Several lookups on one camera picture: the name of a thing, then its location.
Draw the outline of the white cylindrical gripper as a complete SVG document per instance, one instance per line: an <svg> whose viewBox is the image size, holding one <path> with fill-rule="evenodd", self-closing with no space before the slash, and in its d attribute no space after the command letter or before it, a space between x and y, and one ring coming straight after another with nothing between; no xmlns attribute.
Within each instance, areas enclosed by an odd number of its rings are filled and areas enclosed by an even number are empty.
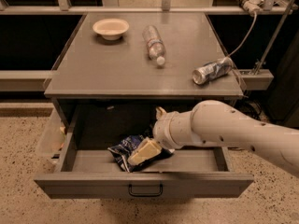
<svg viewBox="0 0 299 224"><path fill-rule="evenodd" d="M200 146L200 136L192 131L191 112L167 113L162 107L156 107L156 123L153 127L154 139L165 149L181 149L185 146ZM162 147L150 138L144 139L128 158L128 162L139 165L162 151Z"/></svg>

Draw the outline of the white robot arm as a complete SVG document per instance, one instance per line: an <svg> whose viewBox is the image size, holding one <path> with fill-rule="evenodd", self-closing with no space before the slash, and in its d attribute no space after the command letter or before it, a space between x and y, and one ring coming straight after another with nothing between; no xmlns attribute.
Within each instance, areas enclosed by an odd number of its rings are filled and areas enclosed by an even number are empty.
<svg viewBox="0 0 299 224"><path fill-rule="evenodd" d="M216 100L206 100L188 112L163 112L152 130L165 149L239 147L299 176L299 131L258 121Z"/></svg>

